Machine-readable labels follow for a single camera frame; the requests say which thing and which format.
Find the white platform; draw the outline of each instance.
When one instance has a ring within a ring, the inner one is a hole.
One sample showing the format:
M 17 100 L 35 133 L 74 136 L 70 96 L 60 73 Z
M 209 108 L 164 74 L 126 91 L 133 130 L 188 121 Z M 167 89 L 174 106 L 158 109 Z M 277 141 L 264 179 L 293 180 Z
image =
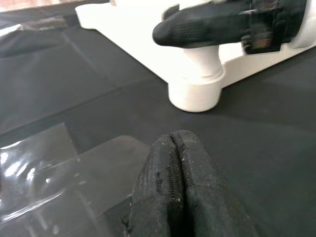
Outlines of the white platform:
M 159 46 L 152 40 L 152 31 L 161 21 L 161 13 L 170 6 L 166 1 L 116 0 L 110 3 L 88 4 L 76 8 L 80 24 L 86 29 L 95 29 L 113 41 L 140 63 L 167 83 L 182 80 L 183 53 L 179 48 Z M 290 49 L 287 45 L 281 52 L 244 55 L 241 44 L 220 46 L 220 59 L 225 68 L 221 87 L 228 86 L 272 65 L 293 57 L 309 48 Z

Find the black fabric surface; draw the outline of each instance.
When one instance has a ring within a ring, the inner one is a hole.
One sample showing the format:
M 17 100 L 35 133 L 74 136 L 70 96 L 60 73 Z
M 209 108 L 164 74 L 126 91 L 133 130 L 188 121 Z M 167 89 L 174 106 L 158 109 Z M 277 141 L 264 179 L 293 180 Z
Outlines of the black fabric surface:
M 37 11 L 73 14 L 73 7 Z M 11 15 L 25 17 L 25 12 Z M 13 34 L 19 42 L 26 40 L 25 33 Z M 34 44 L 44 40 L 37 32 L 29 34 Z M 23 75 L 18 81 L 38 88 L 22 93 L 16 86 L 0 87 L 0 147 L 61 122 L 79 152 L 122 134 L 149 144 L 161 134 L 191 130 L 214 155 L 251 216 L 272 229 L 269 236 L 316 235 L 316 49 L 225 88 L 215 109 L 190 114 L 169 103 L 161 79 L 97 32 L 74 25 L 44 34 L 52 42 L 69 41 L 62 48 L 0 61 L 1 85 Z M 0 49 L 8 50 L 3 44 Z M 49 74 L 52 70 L 58 77 Z M 45 83 L 52 99 L 43 105 Z M 54 99 L 56 93 L 64 96 Z M 26 103 L 34 116 L 20 111 L 19 103 Z

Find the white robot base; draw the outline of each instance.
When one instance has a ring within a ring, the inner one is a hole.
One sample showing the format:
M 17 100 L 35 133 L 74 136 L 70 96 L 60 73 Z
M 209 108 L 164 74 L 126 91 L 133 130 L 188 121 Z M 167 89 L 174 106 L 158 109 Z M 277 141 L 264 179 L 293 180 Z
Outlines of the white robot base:
M 309 1 L 314 1 L 309 8 L 314 16 L 315 0 Z M 188 53 L 159 46 L 152 39 L 152 31 L 170 6 L 170 0 L 116 0 L 115 4 L 78 6 L 76 12 L 83 28 L 99 31 L 168 83 L 171 103 L 184 111 L 210 110 L 218 103 L 222 88 L 316 46 L 314 41 L 306 43 L 306 38 L 300 36 L 295 48 L 301 47 L 302 41 L 305 48 L 294 49 L 285 44 L 280 52 L 244 55 L 241 43 L 232 43 L 220 45 L 219 49 L 212 46 L 215 53 L 210 57 L 206 55 L 210 47 Z M 222 67 L 215 66 L 216 61 Z

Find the black tablecloth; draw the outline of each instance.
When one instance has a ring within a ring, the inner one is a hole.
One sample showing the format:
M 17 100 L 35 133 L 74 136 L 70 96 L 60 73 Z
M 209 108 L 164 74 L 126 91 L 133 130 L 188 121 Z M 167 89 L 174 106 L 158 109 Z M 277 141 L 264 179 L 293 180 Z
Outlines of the black tablecloth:
M 274 236 L 316 236 L 316 49 L 225 88 L 209 112 L 186 113 L 159 77 L 80 28 L 74 8 L 87 2 L 98 1 L 0 14 L 2 29 L 67 19 L 0 37 L 0 147 L 61 122 L 79 153 L 120 135 L 149 144 L 191 130 Z

